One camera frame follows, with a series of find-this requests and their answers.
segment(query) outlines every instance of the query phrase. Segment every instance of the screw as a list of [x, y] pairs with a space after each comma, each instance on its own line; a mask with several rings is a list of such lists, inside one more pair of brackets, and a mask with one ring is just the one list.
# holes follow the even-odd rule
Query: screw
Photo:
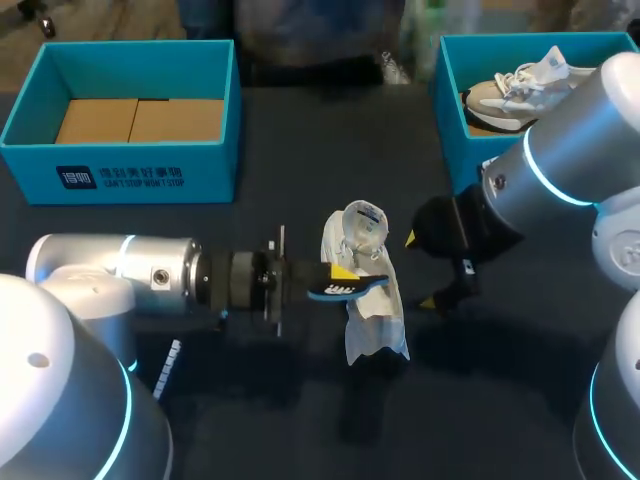
[[502, 190], [507, 186], [507, 179], [504, 175], [500, 174], [493, 179], [493, 186], [496, 190]]
[[153, 281], [158, 285], [166, 285], [169, 281], [169, 272], [166, 270], [156, 270], [153, 274]]

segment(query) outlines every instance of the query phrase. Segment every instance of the teal box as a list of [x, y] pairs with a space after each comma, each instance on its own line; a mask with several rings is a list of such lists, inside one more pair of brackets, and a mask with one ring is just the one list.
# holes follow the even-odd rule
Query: teal box
[[[56, 145], [72, 99], [224, 99], [220, 140]], [[2, 136], [31, 205], [228, 203], [242, 92], [232, 41], [48, 43]]]
[[557, 45], [570, 65], [598, 67], [620, 52], [638, 48], [626, 33], [447, 35], [440, 40], [435, 74], [435, 113], [442, 153], [455, 193], [478, 181], [478, 167], [521, 135], [472, 136], [459, 94], [499, 73], [538, 62]]

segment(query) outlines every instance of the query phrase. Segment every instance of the robotic arm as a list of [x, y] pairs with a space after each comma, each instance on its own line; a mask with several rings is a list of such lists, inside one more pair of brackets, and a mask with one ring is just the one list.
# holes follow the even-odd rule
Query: robotic arm
[[[542, 228], [595, 207], [591, 232], [600, 269], [640, 289], [640, 55], [621, 53], [532, 126], [506, 153], [485, 162], [480, 181], [429, 200], [408, 246], [453, 262], [456, 277], [423, 303], [441, 313], [478, 293], [475, 266]], [[640, 478], [640, 294], [627, 305], [596, 368], [574, 430], [584, 478]]]
[[131, 373], [134, 313], [162, 321], [199, 305], [217, 322], [249, 310], [279, 335], [289, 302], [349, 300], [388, 283], [287, 261], [284, 227], [257, 252], [208, 252], [190, 238], [47, 235], [25, 276], [0, 275], [2, 480], [169, 479], [171, 429]]

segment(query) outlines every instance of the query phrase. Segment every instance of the shoe sole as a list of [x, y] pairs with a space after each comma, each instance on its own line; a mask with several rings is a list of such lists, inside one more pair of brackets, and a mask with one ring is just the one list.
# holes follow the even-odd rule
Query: shoe sole
[[534, 123], [538, 121], [537, 119], [533, 119], [523, 124], [520, 122], [520, 120], [490, 117], [488, 115], [483, 115], [481, 113], [474, 112], [466, 105], [463, 108], [463, 112], [468, 125], [472, 127], [480, 128], [482, 130], [488, 130], [494, 133], [506, 133], [506, 134], [516, 135], [518, 133], [523, 133], [527, 131]]

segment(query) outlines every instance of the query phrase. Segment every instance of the cardboard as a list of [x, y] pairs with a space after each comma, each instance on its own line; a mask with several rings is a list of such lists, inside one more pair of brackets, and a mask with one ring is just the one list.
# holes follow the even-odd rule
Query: cardboard
[[57, 144], [128, 142], [137, 99], [71, 100]]
[[223, 100], [140, 100], [130, 143], [220, 140]]
[[220, 140], [224, 100], [72, 100], [56, 143]]

